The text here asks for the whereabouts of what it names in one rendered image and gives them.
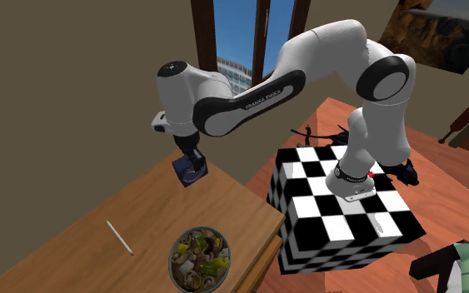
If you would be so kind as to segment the black spindly object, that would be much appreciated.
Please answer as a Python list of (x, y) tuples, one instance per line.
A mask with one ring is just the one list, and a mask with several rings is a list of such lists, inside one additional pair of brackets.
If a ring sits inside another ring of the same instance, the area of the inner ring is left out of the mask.
[(349, 139), (349, 131), (345, 129), (344, 127), (338, 126), (342, 132), (339, 132), (334, 135), (329, 135), (329, 136), (316, 136), (312, 134), (312, 128), (310, 127), (309, 124), (306, 125), (305, 129), (306, 132), (299, 132), (298, 130), (291, 129), (291, 132), (300, 136), (303, 136), (305, 138), (304, 143), (298, 143), (297, 147), (310, 147), (311, 144), (311, 139), (316, 138), (316, 139), (328, 139), (331, 140), (331, 146), (346, 146), (348, 143)]

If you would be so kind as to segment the window with brown wooden frame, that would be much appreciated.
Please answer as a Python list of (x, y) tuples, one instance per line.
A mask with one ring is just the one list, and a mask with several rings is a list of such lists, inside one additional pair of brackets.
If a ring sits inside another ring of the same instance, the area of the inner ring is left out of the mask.
[(302, 33), (311, 0), (190, 0), (199, 67), (237, 95), (268, 79), (282, 45)]

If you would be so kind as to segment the grey bowl of mixed food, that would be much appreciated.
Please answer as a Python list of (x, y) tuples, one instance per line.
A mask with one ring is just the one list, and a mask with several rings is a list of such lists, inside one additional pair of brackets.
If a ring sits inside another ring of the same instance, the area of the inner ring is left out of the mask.
[(231, 249), (215, 229), (199, 226), (173, 243), (167, 267), (172, 283), (182, 293), (213, 293), (227, 278)]

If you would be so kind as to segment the dark blue lumpy object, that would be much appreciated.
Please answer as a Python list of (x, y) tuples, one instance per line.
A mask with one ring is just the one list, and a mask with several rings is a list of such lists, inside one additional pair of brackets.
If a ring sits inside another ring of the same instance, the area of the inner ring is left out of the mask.
[(419, 184), (417, 172), (410, 159), (407, 159), (405, 164), (399, 164), (396, 166), (383, 166), (382, 164), (379, 164), (379, 167), (386, 174), (395, 176), (398, 181), (401, 181), (406, 186), (417, 186)]

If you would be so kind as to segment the brown wooden paddle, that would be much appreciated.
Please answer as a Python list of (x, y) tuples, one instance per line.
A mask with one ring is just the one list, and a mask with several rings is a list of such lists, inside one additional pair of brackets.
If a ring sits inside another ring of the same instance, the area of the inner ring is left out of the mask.
[(464, 110), (458, 118), (449, 126), (448, 133), (440, 138), (437, 142), (439, 144), (444, 144), (446, 139), (454, 132), (460, 132), (465, 126), (469, 124), (469, 107)]

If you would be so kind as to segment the white pencil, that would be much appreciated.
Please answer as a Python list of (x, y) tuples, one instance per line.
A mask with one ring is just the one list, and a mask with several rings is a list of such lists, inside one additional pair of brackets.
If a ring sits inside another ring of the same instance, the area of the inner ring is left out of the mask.
[(116, 238), (122, 243), (122, 245), (124, 246), (124, 248), (127, 250), (127, 252), (129, 253), (130, 256), (134, 256), (134, 252), (132, 251), (132, 249), (129, 247), (129, 245), (124, 241), (124, 239), (122, 238), (122, 236), (120, 235), (120, 233), (116, 230), (116, 228), (113, 226), (113, 224), (108, 220), (106, 219), (105, 222), (107, 223), (107, 225), (109, 226), (109, 228), (111, 229), (111, 231), (113, 232), (113, 234), (116, 236)]

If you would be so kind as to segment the landscape wall picture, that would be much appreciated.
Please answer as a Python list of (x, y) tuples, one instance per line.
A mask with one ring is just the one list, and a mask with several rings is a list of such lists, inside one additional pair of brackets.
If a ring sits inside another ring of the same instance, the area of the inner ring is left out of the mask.
[(379, 43), (416, 62), (456, 74), (469, 68), (469, 19), (430, 12), (433, 0), (398, 0)]

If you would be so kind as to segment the black and white checkered robot stand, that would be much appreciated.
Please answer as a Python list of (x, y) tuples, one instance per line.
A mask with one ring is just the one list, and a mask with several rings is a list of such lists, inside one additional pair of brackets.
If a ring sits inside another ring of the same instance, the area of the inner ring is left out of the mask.
[(360, 269), (426, 234), (378, 165), (371, 169), (375, 196), (348, 202), (330, 192), (327, 174), (345, 150), (277, 151), (267, 202), (285, 216), (277, 254), (283, 275)]

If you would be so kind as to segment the wooden table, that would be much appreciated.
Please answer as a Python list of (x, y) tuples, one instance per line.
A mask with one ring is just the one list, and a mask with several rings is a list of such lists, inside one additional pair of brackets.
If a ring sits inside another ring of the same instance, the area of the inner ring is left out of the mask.
[(212, 163), (205, 177), (182, 186), (172, 168), (179, 156), (174, 151), (2, 274), (0, 293), (179, 293), (167, 261), (173, 242), (195, 226), (220, 231), (231, 248), (215, 293), (241, 293), (284, 216)]

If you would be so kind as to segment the dark blue box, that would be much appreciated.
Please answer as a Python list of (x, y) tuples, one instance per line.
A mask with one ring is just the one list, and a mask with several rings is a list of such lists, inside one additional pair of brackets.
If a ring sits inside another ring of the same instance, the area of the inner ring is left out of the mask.
[(206, 158), (201, 152), (191, 156), (184, 154), (173, 161), (172, 166), (184, 187), (190, 186), (208, 173)]

